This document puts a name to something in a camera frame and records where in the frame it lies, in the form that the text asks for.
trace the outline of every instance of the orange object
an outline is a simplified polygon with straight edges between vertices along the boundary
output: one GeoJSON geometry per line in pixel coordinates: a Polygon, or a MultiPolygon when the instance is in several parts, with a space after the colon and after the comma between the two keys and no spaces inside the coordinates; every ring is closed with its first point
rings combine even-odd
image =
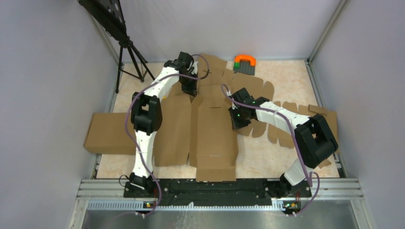
{"type": "Polygon", "coordinates": [[[256,59],[253,56],[237,55],[235,57],[235,62],[239,63],[240,61],[249,61],[251,66],[256,66],[256,59]]]}

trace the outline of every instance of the black cable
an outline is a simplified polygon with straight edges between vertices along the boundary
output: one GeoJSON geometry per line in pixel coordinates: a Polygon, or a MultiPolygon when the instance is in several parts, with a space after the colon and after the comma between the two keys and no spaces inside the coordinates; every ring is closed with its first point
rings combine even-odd
{"type": "Polygon", "coordinates": [[[122,174],[122,175],[120,175],[119,178],[118,178],[118,183],[119,183],[119,185],[121,185],[122,187],[125,187],[125,185],[122,185],[122,184],[121,184],[121,177],[122,177],[122,176],[125,176],[125,178],[128,179],[128,180],[129,180],[129,177],[128,177],[127,175],[122,174]]]}

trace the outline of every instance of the wall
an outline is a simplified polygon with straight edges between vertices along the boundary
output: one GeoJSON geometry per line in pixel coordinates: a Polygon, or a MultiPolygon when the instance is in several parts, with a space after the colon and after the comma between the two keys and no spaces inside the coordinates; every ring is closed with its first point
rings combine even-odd
{"type": "MultiPolygon", "coordinates": [[[[150,62],[206,52],[224,59],[307,58],[339,0],[127,0],[128,35],[150,62]]],[[[116,51],[118,42],[111,39],[116,51]]],[[[128,52],[124,61],[130,62],[128,52]]]]}
{"type": "Polygon", "coordinates": [[[346,169],[378,228],[403,228],[405,2],[350,1],[314,62],[346,169]]]}
{"type": "Polygon", "coordinates": [[[117,64],[77,1],[0,8],[0,228],[66,228],[117,64]]]}

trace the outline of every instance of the white wall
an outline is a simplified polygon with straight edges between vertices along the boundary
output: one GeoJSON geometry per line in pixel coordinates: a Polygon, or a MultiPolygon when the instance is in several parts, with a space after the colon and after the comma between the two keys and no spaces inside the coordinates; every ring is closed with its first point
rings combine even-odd
{"type": "Polygon", "coordinates": [[[350,176],[378,228],[403,228],[405,2],[350,1],[315,60],[326,105],[338,112],[350,176]]]}
{"type": "MultiPolygon", "coordinates": [[[[150,62],[180,51],[307,58],[340,0],[126,0],[128,35],[150,62]]],[[[112,39],[117,52],[118,42],[112,39]]],[[[124,61],[129,62],[128,52],[124,61]]]]}
{"type": "Polygon", "coordinates": [[[117,65],[75,0],[0,7],[0,228],[66,228],[117,65]]]}

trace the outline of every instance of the gray floor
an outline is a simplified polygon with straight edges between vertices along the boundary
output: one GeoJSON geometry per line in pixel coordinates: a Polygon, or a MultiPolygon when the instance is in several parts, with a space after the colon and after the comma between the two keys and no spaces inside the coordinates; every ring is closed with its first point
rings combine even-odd
{"type": "Polygon", "coordinates": [[[82,229],[357,229],[350,201],[316,201],[302,216],[280,212],[161,211],[146,219],[122,211],[88,211],[82,229]]]}

